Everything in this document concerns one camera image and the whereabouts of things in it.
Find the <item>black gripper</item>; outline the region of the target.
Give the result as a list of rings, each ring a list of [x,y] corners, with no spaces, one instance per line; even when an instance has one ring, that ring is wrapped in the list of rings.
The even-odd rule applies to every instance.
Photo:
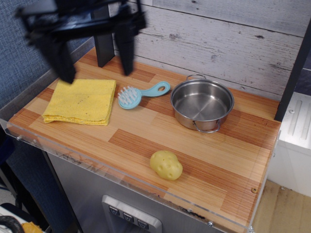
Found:
[[[115,33],[124,76],[133,72],[134,36],[146,28],[145,13],[137,3],[133,12],[128,1],[119,0],[113,16],[89,19],[88,14],[113,4],[112,0],[39,0],[16,9],[25,37],[36,45],[58,77],[73,83],[76,70],[66,42],[73,39]]]

